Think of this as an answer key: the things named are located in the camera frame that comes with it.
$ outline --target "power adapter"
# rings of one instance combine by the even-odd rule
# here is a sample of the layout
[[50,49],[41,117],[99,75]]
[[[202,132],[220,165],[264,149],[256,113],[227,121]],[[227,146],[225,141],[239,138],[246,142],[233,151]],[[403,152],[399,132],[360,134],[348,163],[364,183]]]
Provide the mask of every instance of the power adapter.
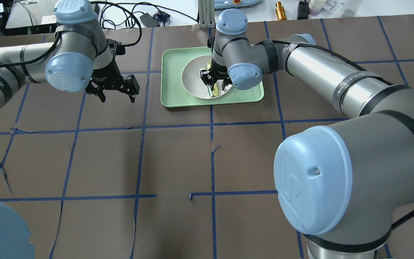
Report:
[[298,3],[298,16],[297,20],[307,19],[309,16],[309,3],[305,1],[300,1]]

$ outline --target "green tray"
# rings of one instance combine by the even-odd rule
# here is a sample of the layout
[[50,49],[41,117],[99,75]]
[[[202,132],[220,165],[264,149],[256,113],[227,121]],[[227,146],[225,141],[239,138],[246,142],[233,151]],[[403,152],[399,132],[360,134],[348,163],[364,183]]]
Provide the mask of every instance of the green tray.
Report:
[[265,91],[263,82],[249,90],[232,88],[222,97],[200,99],[194,97],[184,88],[181,75],[189,61],[204,55],[210,55],[208,47],[192,47],[187,49],[169,49],[162,54],[161,71],[161,103],[168,108],[215,105],[229,103],[258,102],[263,99]]

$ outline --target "blue device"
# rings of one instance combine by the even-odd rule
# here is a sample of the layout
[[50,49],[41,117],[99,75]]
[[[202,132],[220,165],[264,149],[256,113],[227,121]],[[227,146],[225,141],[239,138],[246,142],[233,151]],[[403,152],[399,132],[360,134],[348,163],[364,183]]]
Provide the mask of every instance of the blue device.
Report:
[[259,4],[263,0],[215,0],[215,9],[237,8]]

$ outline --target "light blue joint cap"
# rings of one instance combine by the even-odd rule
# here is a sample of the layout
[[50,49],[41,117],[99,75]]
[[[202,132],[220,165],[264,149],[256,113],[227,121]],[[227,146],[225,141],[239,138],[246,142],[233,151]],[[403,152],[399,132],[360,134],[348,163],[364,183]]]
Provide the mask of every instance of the light blue joint cap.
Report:
[[263,72],[254,64],[238,63],[228,68],[234,87],[239,90],[248,90],[263,80]]
[[220,13],[217,31],[226,35],[240,35],[247,31],[247,16],[237,9],[226,9]]
[[31,233],[23,218],[8,205],[0,202],[0,259],[35,259]]
[[315,45],[316,40],[311,36],[311,34],[303,33],[303,34],[294,34],[292,36],[300,36],[302,37],[308,44]]
[[46,65],[46,79],[58,90],[80,92],[89,84],[92,61],[83,54],[64,52],[55,55]]
[[85,23],[97,18],[87,0],[60,0],[54,6],[54,14],[61,24]]
[[343,218],[352,191],[346,144],[327,126],[290,136],[274,158],[274,182],[289,223],[307,235],[322,235]]

